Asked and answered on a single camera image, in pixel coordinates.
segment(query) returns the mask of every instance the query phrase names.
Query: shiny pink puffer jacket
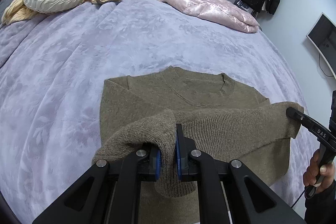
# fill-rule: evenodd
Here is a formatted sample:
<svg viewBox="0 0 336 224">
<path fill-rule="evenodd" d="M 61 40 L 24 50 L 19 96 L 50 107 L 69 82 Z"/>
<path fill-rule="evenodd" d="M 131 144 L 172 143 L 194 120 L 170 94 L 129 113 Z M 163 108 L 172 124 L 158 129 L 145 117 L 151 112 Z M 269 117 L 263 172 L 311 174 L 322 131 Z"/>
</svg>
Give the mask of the shiny pink puffer jacket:
<svg viewBox="0 0 336 224">
<path fill-rule="evenodd" d="M 259 23 L 246 11 L 228 0 L 159 0 L 180 12 L 216 22 L 241 32 L 257 32 Z"/>
</svg>

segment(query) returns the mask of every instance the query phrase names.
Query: metal screw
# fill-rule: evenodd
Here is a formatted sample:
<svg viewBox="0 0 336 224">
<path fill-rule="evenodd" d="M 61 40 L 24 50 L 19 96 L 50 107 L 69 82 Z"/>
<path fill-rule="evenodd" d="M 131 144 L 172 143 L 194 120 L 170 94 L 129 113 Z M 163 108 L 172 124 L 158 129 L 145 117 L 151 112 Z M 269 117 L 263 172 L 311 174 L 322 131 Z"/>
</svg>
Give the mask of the metal screw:
<svg viewBox="0 0 336 224">
<path fill-rule="evenodd" d="M 106 160 L 97 160 L 96 165 L 98 167 L 104 167 L 107 164 Z"/>
<path fill-rule="evenodd" d="M 202 155 L 202 152 L 196 149 L 196 150 L 191 151 L 191 155 L 194 157 L 199 157 L 200 155 Z"/>
<path fill-rule="evenodd" d="M 233 160 L 231 162 L 231 165 L 234 167 L 234 168 L 239 168 L 241 167 L 242 163 L 239 161 L 239 160 Z"/>
<path fill-rule="evenodd" d="M 136 152 L 136 155 L 139 157 L 143 157 L 147 154 L 146 150 L 140 149 Z"/>
</svg>

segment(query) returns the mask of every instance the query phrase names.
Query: cable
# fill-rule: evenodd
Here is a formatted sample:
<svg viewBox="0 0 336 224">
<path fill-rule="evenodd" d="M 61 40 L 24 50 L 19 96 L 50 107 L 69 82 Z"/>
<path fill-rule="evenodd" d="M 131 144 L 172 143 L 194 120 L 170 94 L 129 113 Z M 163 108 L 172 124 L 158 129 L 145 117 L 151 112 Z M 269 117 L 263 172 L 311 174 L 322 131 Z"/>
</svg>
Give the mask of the cable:
<svg viewBox="0 0 336 224">
<path fill-rule="evenodd" d="M 320 64 L 320 57 L 321 57 L 321 54 L 319 53 L 319 66 L 320 66 L 321 71 L 324 73 L 324 71 L 321 68 L 321 64 Z"/>
<path fill-rule="evenodd" d="M 305 190 L 303 190 L 303 192 L 301 193 L 301 195 L 299 196 L 299 198 L 294 202 L 294 204 L 291 206 L 291 208 L 294 207 L 294 205 L 299 201 L 300 197 L 302 197 L 303 193 L 305 192 Z"/>
</svg>

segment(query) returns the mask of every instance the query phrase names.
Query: fleece blanket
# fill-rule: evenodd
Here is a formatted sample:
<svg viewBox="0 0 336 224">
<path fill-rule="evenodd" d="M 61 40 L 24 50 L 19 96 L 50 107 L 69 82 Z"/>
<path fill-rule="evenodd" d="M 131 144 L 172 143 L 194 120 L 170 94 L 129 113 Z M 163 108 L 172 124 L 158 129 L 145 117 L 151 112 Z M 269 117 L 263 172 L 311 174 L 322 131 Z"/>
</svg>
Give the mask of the fleece blanket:
<svg viewBox="0 0 336 224">
<path fill-rule="evenodd" d="M 306 108 L 288 64 L 261 32 L 243 33 L 157 0 L 86 2 L 0 29 L 0 190 L 30 224 L 90 166 L 101 146 L 104 80 L 179 66 L 255 87 L 271 103 Z M 317 148 L 300 129 L 287 174 L 272 189 L 288 204 Z"/>
</svg>

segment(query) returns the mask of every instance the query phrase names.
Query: lavender blanket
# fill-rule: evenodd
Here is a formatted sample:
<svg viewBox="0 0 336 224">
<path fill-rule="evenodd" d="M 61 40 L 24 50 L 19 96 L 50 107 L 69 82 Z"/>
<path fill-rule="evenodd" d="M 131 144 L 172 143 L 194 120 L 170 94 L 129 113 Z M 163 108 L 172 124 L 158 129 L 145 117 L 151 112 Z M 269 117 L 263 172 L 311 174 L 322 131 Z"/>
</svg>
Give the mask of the lavender blanket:
<svg viewBox="0 0 336 224">
<path fill-rule="evenodd" d="M 0 190 L 31 223 L 91 165 L 100 147 L 104 79 L 168 66 L 230 77 L 271 103 L 306 107 L 281 54 L 261 32 L 242 33 L 157 0 L 85 3 L 0 29 Z M 301 129 L 288 173 L 273 190 L 289 204 L 317 143 Z"/>
</svg>

